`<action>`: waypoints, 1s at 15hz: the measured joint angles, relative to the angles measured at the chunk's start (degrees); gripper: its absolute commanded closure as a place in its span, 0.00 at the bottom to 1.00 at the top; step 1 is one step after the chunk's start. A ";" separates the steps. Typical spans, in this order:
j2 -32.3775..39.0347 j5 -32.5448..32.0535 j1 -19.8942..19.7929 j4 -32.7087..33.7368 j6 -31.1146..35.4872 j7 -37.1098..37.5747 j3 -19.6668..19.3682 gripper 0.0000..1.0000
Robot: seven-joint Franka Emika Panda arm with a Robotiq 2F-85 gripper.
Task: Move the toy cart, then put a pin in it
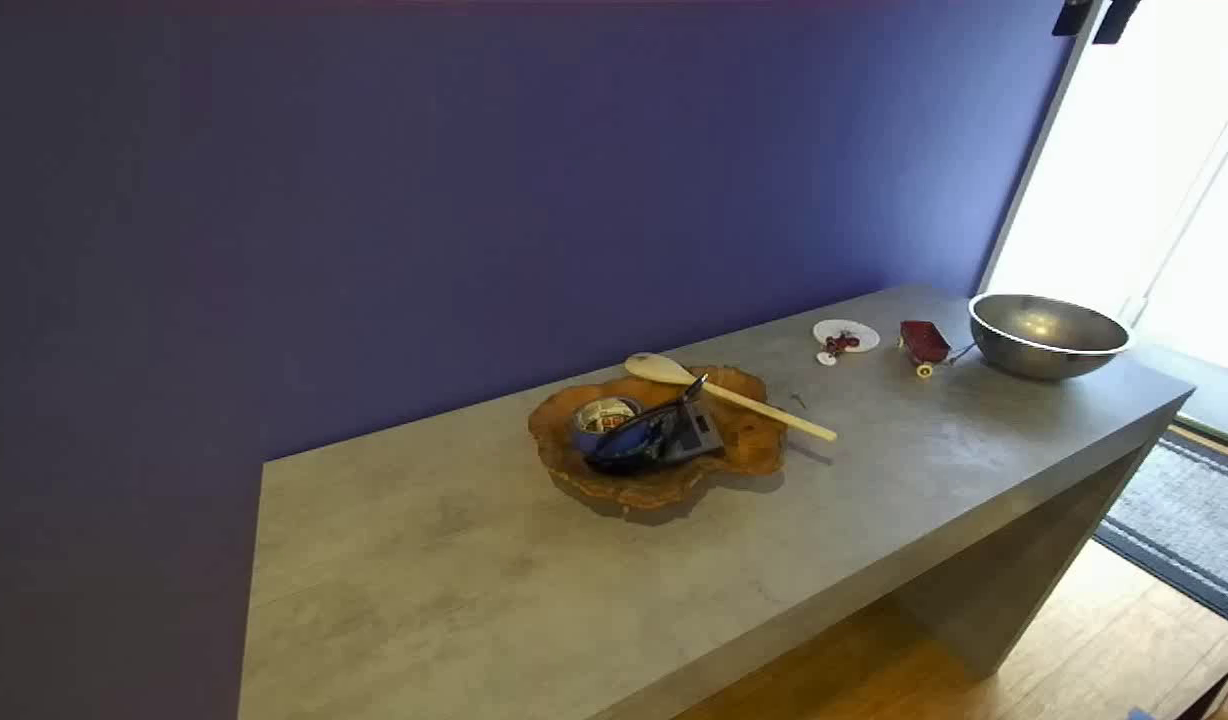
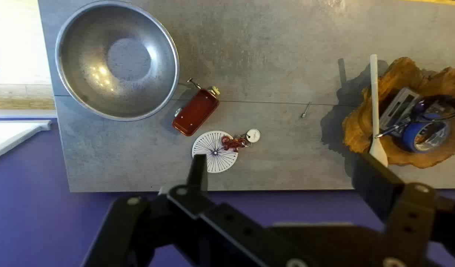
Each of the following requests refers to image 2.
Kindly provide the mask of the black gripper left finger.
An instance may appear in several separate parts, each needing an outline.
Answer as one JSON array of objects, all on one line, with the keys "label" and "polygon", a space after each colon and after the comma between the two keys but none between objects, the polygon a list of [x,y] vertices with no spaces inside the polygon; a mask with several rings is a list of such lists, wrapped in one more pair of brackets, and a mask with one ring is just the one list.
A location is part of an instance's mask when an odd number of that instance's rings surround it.
[{"label": "black gripper left finger", "polygon": [[183,204],[201,203],[205,198],[208,177],[208,157],[196,154],[187,180],[170,189],[168,195]]}]

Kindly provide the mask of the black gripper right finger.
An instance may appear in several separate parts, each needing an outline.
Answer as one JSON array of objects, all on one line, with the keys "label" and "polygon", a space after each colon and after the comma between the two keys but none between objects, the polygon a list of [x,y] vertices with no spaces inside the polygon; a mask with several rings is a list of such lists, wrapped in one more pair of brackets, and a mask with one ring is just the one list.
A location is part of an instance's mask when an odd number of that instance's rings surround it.
[{"label": "black gripper right finger", "polygon": [[436,191],[432,186],[405,182],[371,154],[358,158],[353,186],[385,231],[433,232]]}]

